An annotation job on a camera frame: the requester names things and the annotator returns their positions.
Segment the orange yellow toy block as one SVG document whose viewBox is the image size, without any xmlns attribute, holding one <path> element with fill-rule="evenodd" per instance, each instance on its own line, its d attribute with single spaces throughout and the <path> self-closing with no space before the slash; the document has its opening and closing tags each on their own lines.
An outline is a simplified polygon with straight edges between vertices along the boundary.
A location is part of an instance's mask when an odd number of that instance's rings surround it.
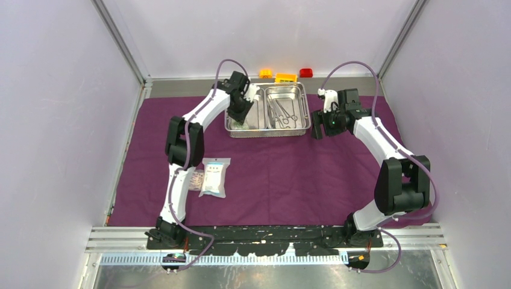
<svg viewBox="0 0 511 289">
<path fill-rule="evenodd" d="M 292 73 L 276 73 L 275 83 L 294 83 L 297 82 L 298 75 Z"/>
</svg>

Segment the white sterile pouch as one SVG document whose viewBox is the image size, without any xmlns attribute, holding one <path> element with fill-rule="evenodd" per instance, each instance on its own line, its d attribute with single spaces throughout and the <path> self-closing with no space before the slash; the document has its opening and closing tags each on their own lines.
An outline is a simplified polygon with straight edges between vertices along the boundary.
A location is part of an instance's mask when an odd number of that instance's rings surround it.
<svg viewBox="0 0 511 289">
<path fill-rule="evenodd" d="M 199 197 L 210 195 L 226 198 L 225 175 L 231 163 L 231 158 L 204 158 L 204 177 Z"/>
</svg>

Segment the purple cloth wrap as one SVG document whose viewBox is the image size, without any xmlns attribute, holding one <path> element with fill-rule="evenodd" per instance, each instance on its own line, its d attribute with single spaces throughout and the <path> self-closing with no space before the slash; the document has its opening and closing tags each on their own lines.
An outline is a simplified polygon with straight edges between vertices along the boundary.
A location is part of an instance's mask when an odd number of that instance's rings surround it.
<svg viewBox="0 0 511 289">
<path fill-rule="evenodd" d="M 137 116 L 116 190 L 111 226 L 154 226 L 166 199 L 170 118 L 201 97 L 149 98 Z M 205 131 L 205 156 L 229 158 L 224 198 L 191 191 L 188 226 L 341 225 L 374 197 L 379 164 L 348 132 L 315 140 L 232 138 L 222 117 Z"/>
</svg>

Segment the pink clear packet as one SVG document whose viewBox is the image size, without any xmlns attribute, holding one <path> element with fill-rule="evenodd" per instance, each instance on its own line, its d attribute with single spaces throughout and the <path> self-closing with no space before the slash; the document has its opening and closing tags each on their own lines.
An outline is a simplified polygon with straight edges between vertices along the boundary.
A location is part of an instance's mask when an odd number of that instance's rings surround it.
<svg viewBox="0 0 511 289">
<path fill-rule="evenodd" d="M 190 191 L 201 191 L 202 184 L 204 182 L 204 171 L 203 170 L 195 170 L 192 173 L 190 182 L 189 182 L 189 190 Z"/>
</svg>

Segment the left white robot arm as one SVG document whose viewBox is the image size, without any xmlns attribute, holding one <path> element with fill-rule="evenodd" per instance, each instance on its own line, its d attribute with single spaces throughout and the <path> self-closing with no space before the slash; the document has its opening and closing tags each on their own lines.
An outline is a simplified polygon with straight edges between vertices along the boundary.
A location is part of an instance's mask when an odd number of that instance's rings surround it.
<svg viewBox="0 0 511 289">
<path fill-rule="evenodd" d="M 186 200 L 192 174 L 204 158 L 204 132 L 224 111 L 243 122 L 256 90 L 248 76 L 234 71 L 229 78 L 216 81 L 194 109 L 170 119 L 165 144 L 169 163 L 166 200 L 155 227 L 146 232 L 148 249 L 178 249 L 184 244 L 188 233 L 183 224 Z"/>
</svg>

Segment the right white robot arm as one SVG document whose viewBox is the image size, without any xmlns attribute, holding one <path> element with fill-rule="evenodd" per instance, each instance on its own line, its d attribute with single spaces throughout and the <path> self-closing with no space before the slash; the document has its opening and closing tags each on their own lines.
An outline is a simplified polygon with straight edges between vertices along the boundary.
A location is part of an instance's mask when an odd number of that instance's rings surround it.
<svg viewBox="0 0 511 289">
<path fill-rule="evenodd" d="M 312 113 L 312 137 L 349 132 L 380 166 L 373 200 L 349 214 L 342 227 L 343 243 L 359 247 L 377 235 L 379 225 L 429 205 L 430 161 L 400 145 L 373 109 L 363 107 L 357 89 L 319 89 L 318 97 L 324 104 Z"/>
</svg>

